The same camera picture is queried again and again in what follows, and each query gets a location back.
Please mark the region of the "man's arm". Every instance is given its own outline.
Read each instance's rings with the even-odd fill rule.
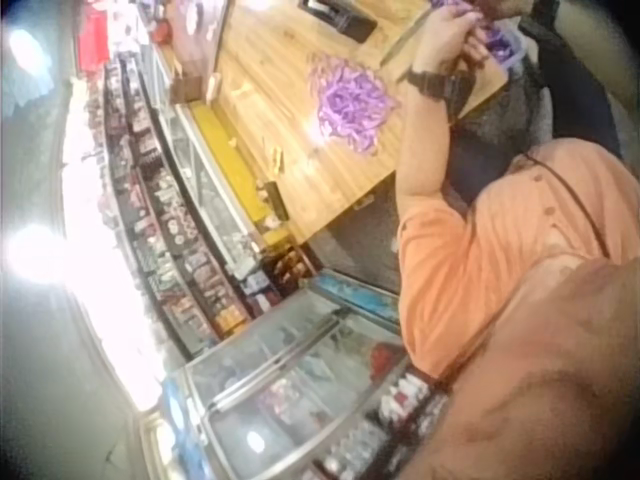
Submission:
[[[474,28],[481,18],[464,5],[443,7],[431,14],[413,70],[447,74],[461,54],[471,61],[483,61],[488,52],[482,45],[483,35]],[[445,102],[425,97],[415,87],[407,89],[404,140],[396,171],[401,217],[421,200],[441,195],[450,138]]]

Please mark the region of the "purple candy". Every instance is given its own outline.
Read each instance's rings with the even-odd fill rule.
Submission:
[[[445,5],[459,5],[461,3],[466,2],[463,0],[431,0],[433,8],[440,8]],[[504,63],[515,54],[513,47],[502,33],[502,30],[495,25],[489,25],[483,30],[487,34],[487,50],[499,63]]]
[[[358,153],[371,151],[378,130],[398,106],[384,83],[369,70],[327,55],[313,59],[310,80],[321,133],[345,138]]]

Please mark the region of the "black wristwatch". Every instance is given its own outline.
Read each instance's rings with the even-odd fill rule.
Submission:
[[[458,118],[467,104],[476,83],[476,77],[472,72],[459,71],[451,75],[442,75],[432,72],[417,73],[411,69],[407,74],[407,81],[422,95],[444,100],[449,121],[452,122]]]

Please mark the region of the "orange shirt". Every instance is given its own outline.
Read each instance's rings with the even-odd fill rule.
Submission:
[[[640,186],[615,157],[582,140],[555,140],[531,152],[576,191],[614,263],[640,256]],[[549,239],[560,235],[560,245]],[[425,199],[399,228],[400,321],[414,364],[438,378],[468,350],[539,261],[602,252],[567,189],[524,157],[489,185],[467,219],[442,199]]]

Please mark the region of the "wooden countertop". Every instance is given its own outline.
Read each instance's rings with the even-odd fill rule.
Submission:
[[[224,0],[203,0],[203,3],[205,11],[218,12],[210,14],[212,19],[220,18],[226,5]],[[217,45],[203,37],[208,29],[206,24],[200,34],[189,38],[184,21],[180,22],[182,27],[177,25],[177,18],[172,21],[178,58],[199,62],[202,73],[207,74],[217,61],[216,71],[222,74],[217,108],[241,137],[253,157],[248,160],[258,169],[257,174],[277,181],[291,217],[289,227],[298,242],[306,241],[353,205],[390,175],[398,161],[401,108],[381,129],[373,155],[355,153],[344,141],[326,140],[320,135],[317,101],[309,90],[309,60],[313,54],[324,52],[355,61],[377,71],[388,92],[401,100],[404,86],[394,82],[397,65],[392,64],[403,61],[401,57],[410,58],[411,52],[398,55],[400,60],[394,60],[386,70],[380,70],[379,63],[425,8],[425,2],[355,0],[354,3],[378,21],[378,27],[364,44],[339,34],[299,9],[296,0],[231,2],[217,55]],[[497,65],[485,70],[478,82],[483,90],[477,102],[506,82],[506,75]],[[277,175],[272,165],[272,152],[276,148],[282,149],[284,158],[284,169]]]

